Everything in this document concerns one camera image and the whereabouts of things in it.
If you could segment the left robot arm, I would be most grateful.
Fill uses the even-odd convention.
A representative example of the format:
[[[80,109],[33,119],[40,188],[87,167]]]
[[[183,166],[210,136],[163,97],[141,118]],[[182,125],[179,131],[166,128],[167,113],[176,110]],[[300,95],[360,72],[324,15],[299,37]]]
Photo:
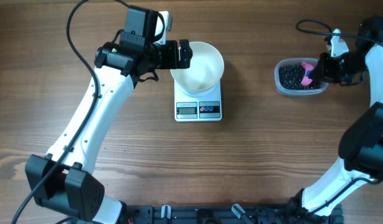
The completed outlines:
[[[186,39],[167,40],[168,12],[128,8],[125,28],[98,48],[88,67],[92,79],[65,131],[46,155],[26,163],[29,199],[77,223],[119,223],[126,205],[105,194],[93,176],[100,146],[113,119],[139,82],[157,80],[156,72],[189,68]]]

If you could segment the pink scoop with blue handle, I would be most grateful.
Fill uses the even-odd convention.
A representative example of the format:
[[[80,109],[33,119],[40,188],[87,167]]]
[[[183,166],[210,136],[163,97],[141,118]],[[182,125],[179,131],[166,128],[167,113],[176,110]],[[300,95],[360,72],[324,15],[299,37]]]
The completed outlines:
[[[301,80],[301,85],[302,86],[309,86],[313,82],[313,80],[310,78],[310,73],[313,71],[314,66],[312,64],[306,63],[306,62],[303,62],[301,65],[305,70],[305,74]]]

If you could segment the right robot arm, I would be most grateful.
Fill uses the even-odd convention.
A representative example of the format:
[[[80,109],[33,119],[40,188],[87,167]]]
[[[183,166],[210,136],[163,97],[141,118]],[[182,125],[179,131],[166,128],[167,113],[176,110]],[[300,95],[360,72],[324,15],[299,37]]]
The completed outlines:
[[[290,198],[283,211],[283,223],[334,223],[332,211],[359,187],[383,181],[383,17],[361,21],[352,38],[356,49],[344,42],[346,34],[329,29],[322,32],[329,53],[320,55],[309,78],[341,86],[353,86],[353,79],[369,72],[369,109],[343,134],[338,158],[313,185]]]

